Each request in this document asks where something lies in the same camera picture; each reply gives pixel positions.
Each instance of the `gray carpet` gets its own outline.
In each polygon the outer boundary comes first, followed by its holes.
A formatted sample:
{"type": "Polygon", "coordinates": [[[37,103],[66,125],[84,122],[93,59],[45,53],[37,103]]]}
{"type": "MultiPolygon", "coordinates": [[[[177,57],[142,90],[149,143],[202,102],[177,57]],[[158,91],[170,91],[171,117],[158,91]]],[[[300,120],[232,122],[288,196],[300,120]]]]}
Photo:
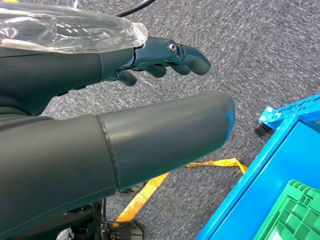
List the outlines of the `gray carpet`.
{"type": "MultiPolygon", "coordinates": [[[[138,0],[78,0],[78,7],[114,13],[131,2],[138,0]]],[[[151,36],[200,49],[212,63],[208,74],[169,71],[155,79],[140,73],[134,87],[106,82],[55,98],[45,114],[65,119],[227,91],[236,104],[235,126],[227,144],[206,159],[237,157],[250,165],[266,141],[254,134],[266,105],[280,107],[320,92],[319,16],[318,0],[158,0],[128,19],[145,24],[151,36]]],[[[241,176],[235,167],[177,169],[135,220],[146,240],[194,239],[241,176]]],[[[130,200],[108,198],[108,217],[114,220],[130,200]]]]}

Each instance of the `prosthetic hand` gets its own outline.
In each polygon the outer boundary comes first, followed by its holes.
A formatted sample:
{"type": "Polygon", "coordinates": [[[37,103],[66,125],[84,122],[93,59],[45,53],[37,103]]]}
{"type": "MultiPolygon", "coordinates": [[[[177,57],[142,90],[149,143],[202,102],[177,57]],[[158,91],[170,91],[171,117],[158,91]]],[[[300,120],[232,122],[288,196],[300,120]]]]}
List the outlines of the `prosthetic hand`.
{"type": "Polygon", "coordinates": [[[204,75],[211,65],[195,48],[155,37],[100,54],[0,48],[0,239],[199,159],[229,137],[235,107],[221,92],[67,120],[38,116],[70,90],[132,86],[137,79],[127,70],[160,78],[167,67],[204,75]]]}

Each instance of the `green plastic crate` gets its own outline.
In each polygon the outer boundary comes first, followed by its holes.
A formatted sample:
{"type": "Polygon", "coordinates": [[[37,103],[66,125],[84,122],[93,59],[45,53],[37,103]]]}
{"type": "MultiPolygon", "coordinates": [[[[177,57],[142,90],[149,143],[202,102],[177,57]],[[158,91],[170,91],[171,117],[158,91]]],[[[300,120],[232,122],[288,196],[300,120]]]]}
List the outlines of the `green plastic crate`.
{"type": "Polygon", "coordinates": [[[290,181],[254,240],[320,240],[320,190],[290,181]]]}

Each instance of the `gray cylindrical tube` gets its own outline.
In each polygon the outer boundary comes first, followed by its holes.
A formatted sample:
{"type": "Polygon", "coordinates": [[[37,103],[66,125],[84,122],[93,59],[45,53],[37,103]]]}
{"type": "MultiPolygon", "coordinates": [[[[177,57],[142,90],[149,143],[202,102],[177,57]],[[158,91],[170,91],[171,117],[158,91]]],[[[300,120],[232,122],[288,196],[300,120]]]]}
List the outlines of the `gray cylindrical tube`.
{"type": "Polygon", "coordinates": [[[208,92],[100,114],[118,188],[125,189],[214,152],[230,134],[232,99],[208,92]]]}
{"type": "Polygon", "coordinates": [[[214,152],[234,118],[222,92],[67,120],[0,107],[0,239],[214,152]]]}

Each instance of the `gray rubber sleeve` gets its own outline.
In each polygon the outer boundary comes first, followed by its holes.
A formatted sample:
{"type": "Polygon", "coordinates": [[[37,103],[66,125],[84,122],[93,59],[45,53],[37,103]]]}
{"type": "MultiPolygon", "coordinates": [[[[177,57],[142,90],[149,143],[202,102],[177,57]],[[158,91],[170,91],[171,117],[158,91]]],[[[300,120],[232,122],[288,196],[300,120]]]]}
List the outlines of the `gray rubber sleeve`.
{"type": "Polygon", "coordinates": [[[40,115],[53,97],[106,80],[133,56],[133,48],[61,54],[0,47],[0,107],[40,115]]]}
{"type": "Polygon", "coordinates": [[[200,159],[225,143],[223,92],[68,120],[0,107],[0,239],[200,159]]]}
{"type": "Polygon", "coordinates": [[[96,116],[53,120],[2,111],[11,114],[0,116],[0,239],[115,194],[96,116]]]}
{"type": "Polygon", "coordinates": [[[208,92],[98,115],[119,189],[200,159],[223,146],[235,120],[233,100],[208,92]]]}

